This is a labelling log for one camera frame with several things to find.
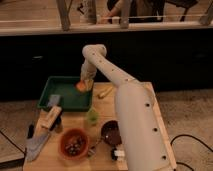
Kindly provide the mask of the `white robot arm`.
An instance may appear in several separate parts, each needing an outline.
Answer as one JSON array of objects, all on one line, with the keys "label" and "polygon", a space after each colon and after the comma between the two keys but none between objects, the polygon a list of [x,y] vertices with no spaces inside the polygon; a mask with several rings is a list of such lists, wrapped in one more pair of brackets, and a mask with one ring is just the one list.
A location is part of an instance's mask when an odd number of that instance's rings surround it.
[{"label": "white robot arm", "polygon": [[153,110],[153,95],[136,78],[108,61],[106,53],[102,44],[83,47],[81,79],[93,78],[99,70],[117,88],[114,106],[128,171],[174,171],[176,166]]}]

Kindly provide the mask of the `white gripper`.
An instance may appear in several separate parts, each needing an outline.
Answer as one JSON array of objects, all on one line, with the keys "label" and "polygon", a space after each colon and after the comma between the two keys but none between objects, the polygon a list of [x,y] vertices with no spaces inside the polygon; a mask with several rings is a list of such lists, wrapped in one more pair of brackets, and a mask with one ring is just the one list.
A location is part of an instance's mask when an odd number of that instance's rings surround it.
[{"label": "white gripper", "polygon": [[96,67],[88,61],[85,61],[81,66],[80,78],[85,81],[86,91],[90,91],[93,87],[94,78],[96,76]]}]

